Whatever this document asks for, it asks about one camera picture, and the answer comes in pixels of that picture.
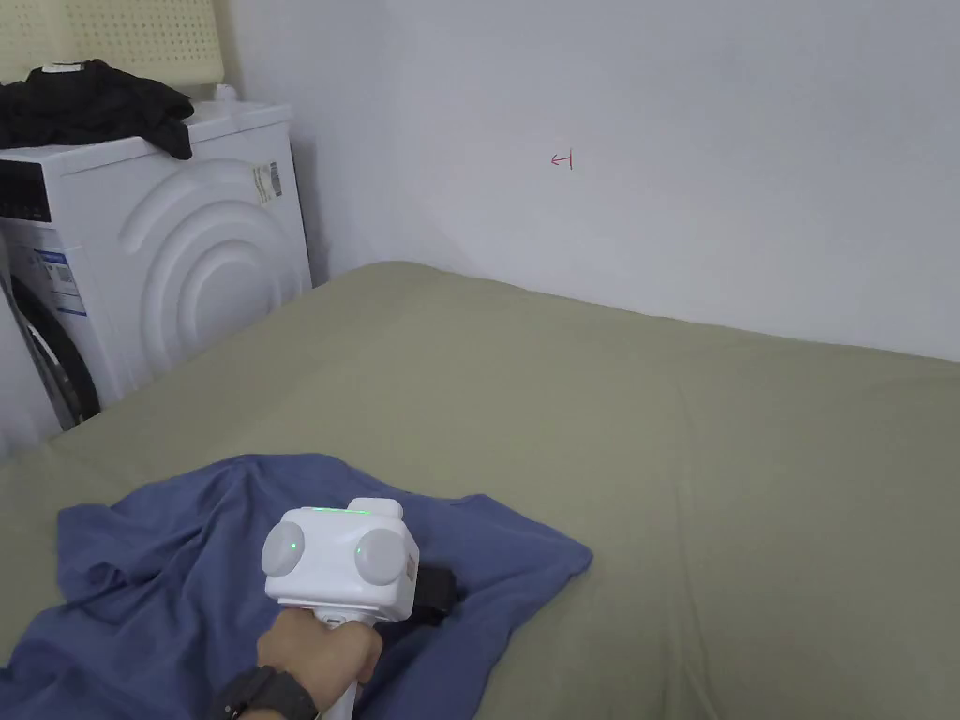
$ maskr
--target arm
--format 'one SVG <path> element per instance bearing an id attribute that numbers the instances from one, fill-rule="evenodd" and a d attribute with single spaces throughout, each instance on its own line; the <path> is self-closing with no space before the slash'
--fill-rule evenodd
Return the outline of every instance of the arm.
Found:
<path id="1" fill-rule="evenodd" d="M 285 610 L 257 642 L 256 649 L 259 665 L 293 675 L 323 713 L 351 684 L 370 681 L 383 640 L 358 622 L 330 630 L 310 611 Z M 250 710 L 242 720 L 284 718 L 272 710 Z"/>

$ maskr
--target watch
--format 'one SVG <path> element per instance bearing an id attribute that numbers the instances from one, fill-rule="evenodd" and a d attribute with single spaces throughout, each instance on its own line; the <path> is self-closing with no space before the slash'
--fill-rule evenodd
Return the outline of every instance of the watch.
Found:
<path id="1" fill-rule="evenodd" d="M 317 720 L 310 693 L 290 673 L 255 667 L 227 683 L 213 701 L 209 720 L 237 720 L 248 710 L 273 710 L 284 720 Z"/>

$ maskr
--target sticker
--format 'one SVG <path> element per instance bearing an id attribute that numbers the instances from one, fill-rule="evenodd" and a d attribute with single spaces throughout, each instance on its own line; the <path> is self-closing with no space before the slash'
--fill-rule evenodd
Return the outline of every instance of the sticker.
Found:
<path id="1" fill-rule="evenodd" d="M 280 185 L 280 169 L 275 162 L 253 166 L 253 185 L 256 194 L 260 196 L 260 204 L 265 205 L 274 198 L 282 197 L 283 187 Z"/>
<path id="2" fill-rule="evenodd" d="M 84 301 L 80 297 L 80 290 L 77 288 L 77 281 L 73 278 L 70 265 L 66 261 L 66 255 L 62 252 L 46 250 L 34 250 L 34 252 L 39 264 L 46 272 L 50 293 L 57 309 L 68 315 L 86 316 Z"/>
<path id="3" fill-rule="evenodd" d="M 48 75 L 51 73 L 77 73 L 84 69 L 82 62 L 54 62 L 43 66 L 43 72 Z"/>

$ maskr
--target mattress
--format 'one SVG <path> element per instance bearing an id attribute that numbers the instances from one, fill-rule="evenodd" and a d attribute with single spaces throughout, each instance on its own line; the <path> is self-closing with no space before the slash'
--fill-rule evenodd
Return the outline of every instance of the mattress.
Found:
<path id="1" fill-rule="evenodd" d="M 588 544 L 479 717 L 944 718 L 960 366 L 374 265 L 0 468 L 9 652 L 59 508 L 248 452 L 485 492 Z"/>

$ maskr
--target red marking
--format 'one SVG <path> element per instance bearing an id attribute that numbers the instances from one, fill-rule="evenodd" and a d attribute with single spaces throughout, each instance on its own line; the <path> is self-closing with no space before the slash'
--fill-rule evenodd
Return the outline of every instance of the red marking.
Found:
<path id="1" fill-rule="evenodd" d="M 567 157 L 560 157 L 560 158 L 557 158 L 557 156 L 553 156 L 553 159 L 550 160 L 550 162 L 552 162 L 554 165 L 559 165 L 560 163 L 564 162 L 565 160 L 569 160 L 569 162 L 570 162 L 570 170 L 573 170 L 573 151 L 572 151 L 572 150 L 570 150 L 570 155 L 569 155 L 569 156 L 567 156 Z"/>

